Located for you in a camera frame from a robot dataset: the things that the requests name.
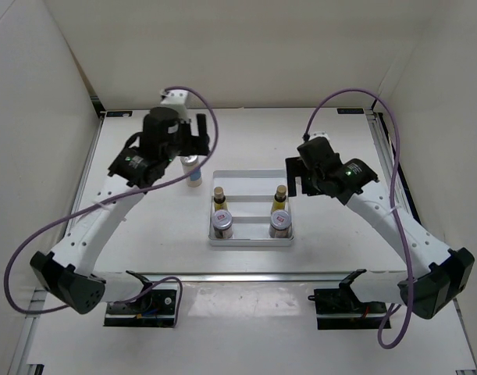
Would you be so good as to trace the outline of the tall white shaker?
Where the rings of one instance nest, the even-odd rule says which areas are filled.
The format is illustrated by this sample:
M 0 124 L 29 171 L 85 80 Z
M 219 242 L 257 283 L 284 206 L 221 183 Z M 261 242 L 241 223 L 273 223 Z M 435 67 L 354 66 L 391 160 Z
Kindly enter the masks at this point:
M 201 170 L 199 166 L 199 156 L 198 155 L 189 155 L 181 156 L 180 162 L 183 168 L 184 174 L 187 175 L 186 182 L 187 186 L 190 188 L 195 188 L 201 185 L 202 177 Z

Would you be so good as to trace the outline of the small yellow bottle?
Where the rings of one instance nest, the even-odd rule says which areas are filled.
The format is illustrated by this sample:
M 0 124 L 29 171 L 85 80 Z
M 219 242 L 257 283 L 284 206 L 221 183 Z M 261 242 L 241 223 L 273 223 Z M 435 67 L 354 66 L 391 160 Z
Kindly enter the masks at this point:
M 284 210 L 287 202 L 287 187 L 285 185 L 279 185 L 276 188 L 276 193 L 273 196 L 271 213 L 277 210 Z
M 214 188 L 214 191 L 213 191 L 213 205 L 214 205 L 214 210 L 215 211 L 227 210 L 228 209 L 224 190 L 220 186 Z

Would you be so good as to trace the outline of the dark spice jar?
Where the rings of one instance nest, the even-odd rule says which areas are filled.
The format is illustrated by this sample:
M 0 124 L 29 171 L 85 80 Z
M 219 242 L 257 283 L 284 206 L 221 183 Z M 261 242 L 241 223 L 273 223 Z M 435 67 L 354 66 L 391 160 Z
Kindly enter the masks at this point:
M 271 238 L 289 238 L 292 231 L 292 219 L 284 209 L 273 211 L 270 216 L 269 236 Z
M 215 211 L 211 218 L 211 224 L 216 238 L 229 239 L 233 236 L 233 217 L 228 210 Z

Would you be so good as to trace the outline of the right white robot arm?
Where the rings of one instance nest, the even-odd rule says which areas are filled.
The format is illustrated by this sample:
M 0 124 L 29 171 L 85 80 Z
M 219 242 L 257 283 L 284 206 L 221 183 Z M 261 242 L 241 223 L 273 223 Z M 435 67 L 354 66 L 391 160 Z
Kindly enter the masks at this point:
M 403 208 L 391 205 L 378 175 L 360 159 L 342 162 L 326 137 L 314 137 L 285 160 L 289 197 L 325 195 L 365 220 L 404 261 L 402 273 L 355 270 L 339 284 L 339 303 L 355 313 L 366 303 L 406 305 L 430 320 L 464 289 L 475 262 L 453 250 Z

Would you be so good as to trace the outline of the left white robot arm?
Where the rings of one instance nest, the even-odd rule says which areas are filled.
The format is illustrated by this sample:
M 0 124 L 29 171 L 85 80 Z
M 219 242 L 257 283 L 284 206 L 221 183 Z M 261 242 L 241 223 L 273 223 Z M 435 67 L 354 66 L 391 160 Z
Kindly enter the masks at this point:
M 101 302 L 126 303 L 134 312 L 149 309 L 149 281 L 133 271 L 98 272 L 101 251 L 128 212 L 160 180 L 179 156 L 207 156 L 206 116 L 196 115 L 198 133 L 175 110 L 155 107 L 113 160 L 93 209 L 84 212 L 48 253 L 36 252 L 30 267 L 42 287 L 79 314 Z

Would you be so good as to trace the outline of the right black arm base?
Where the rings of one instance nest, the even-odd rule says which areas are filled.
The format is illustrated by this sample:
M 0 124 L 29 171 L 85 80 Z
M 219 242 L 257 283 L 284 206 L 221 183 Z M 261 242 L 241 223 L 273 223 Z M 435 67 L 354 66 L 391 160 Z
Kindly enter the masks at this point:
M 339 289 L 315 289 L 308 300 L 315 305 L 318 330 L 377 330 L 387 314 L 385 303 L 353 305 Z

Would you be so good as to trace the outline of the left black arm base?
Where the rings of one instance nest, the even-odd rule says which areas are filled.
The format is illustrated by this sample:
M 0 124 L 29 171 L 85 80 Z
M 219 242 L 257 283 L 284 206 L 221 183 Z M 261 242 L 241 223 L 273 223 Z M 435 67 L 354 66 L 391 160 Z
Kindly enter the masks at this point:
M 105 309 L 104 327 L 174 328 L 179 319 L 183 284 L 177 277 L 149 282 L 148 293 L 135 302 L 112 302 Z

